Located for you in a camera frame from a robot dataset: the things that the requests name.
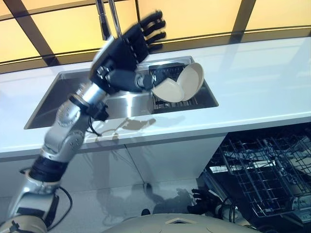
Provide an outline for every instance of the wire rack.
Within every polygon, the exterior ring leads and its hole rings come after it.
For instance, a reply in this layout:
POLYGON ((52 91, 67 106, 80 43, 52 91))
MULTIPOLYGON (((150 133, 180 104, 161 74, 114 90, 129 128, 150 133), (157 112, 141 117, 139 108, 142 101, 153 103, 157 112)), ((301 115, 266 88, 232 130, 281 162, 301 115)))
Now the wire rack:
POLYGON ((210 164, 221 163, 258 217, 311 209, 311 141, 305 134, 227 138, 210 164))
MULTIPOLYGON (((185 64, 172 63, 159 66, 151 66, 149 67, 149 72, 150 74, 165 72, 171 79, 173 79, 176 82, 179 74, 183 71, 185 67, 186 67, 185 64)), ((170 108, 172 110, 176 109, 176 111, 180 111, 180 110, 187 110, 187 107, 189 106, 198 105, 198 102, 195 97, 191 98, 188 101, 181 101, 178 103, 168 103, 162 101, 161 99, 153 95, 153 102, 155 110, 170 108)))

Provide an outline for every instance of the white cabinet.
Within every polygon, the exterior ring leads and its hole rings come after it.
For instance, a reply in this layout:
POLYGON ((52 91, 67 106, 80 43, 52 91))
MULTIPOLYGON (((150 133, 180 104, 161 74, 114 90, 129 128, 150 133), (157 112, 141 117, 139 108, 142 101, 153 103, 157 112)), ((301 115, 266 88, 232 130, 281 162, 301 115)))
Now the white cabinet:
POLYGON ((193 179, 200 176, 225 136, 126 147, 145 183, 193 179))
POLYGON ((68 191, 112 188, 142 183, 124 145, 115 150, 77 154, 63 177, 68 191))
MULTIPOLYGON (((225 133, 80 153, 70 162, 62 186, 74 192, 198 178, 224 137, 225 133)), ((0 162, 0 197, 15 194, 23 179, 18 171, 33 162, 34 159, 0 162)))
MULTIPOLYGON (((0 162, 0 197, 15 194, 34 159, 0 162)), ((143 183, 124 145, 117 149, 77 154, 62 179, 68 191, 86 191, 143 183)))
POLYGON ((24 175, 18 171, 30 167, 34 161, 34 159, 27 159, 0 162, 0 197, 10 197, 15 194, 24 178, 24 175))

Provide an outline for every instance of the sink basin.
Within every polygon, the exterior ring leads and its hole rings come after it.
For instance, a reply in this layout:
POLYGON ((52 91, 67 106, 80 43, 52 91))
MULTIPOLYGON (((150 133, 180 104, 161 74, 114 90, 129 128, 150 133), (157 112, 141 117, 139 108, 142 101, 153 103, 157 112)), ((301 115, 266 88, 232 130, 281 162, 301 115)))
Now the sink basin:
MULTIPOLYGON (((190 56, 143 62, 138 66, 137 72, 148 74, 166 69, 170 73, 170 78, 176 80, 182 69, 193 62, 190 56)), ((82 83, 89 82, 88 72, 89 69, 80 69, 58 73, 24 129, 51 126, 54 123, 59 106, 68 99, 71 93, 75 93, 82 83)), ((106 104, 108 105, 107 112, 109 119, 218 106, 216 99, 205 81, 199 92, 188 101, 166 103, 151 93, 137 94, 120 91, 108 97, 106 104)))

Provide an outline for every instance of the tiled floor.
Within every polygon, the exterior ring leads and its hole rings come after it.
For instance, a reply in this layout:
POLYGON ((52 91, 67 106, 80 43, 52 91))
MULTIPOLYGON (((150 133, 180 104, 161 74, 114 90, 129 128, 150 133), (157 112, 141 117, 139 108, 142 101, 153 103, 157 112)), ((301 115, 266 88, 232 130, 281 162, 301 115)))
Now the tiled floor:
MULTIPOLYGON (((73 208, 66 219, 53 231, 57 233, 100 233, 125 219, 140 216, 144 208, 151 213, 186 213, 193 204, 191 189, 196 180, 180 180, 134 185, 84 192, 72 192, 73 208)), ((56 216, 68 208, 66 196, 59 193, 56 216)), ((0 222, 9 198, 0 199, 0 222)))

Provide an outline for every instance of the white countertop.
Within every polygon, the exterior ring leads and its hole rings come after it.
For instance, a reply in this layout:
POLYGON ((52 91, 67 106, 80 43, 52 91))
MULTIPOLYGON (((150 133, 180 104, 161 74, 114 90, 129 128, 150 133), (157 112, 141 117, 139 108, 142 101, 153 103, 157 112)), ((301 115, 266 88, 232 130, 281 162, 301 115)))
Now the white countertop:
MULTIPOLYGON (((310 37, 159 53, 147 59, 189 55, 203 66, 218 107, 95 122, 97 131, 105 133, 87 133, 83 148, 311 121, 310 37)), ((89 66, 0 75, 0 158, 38 153, 48 128, 24 130, 27 120, 58 72, 89 66)))

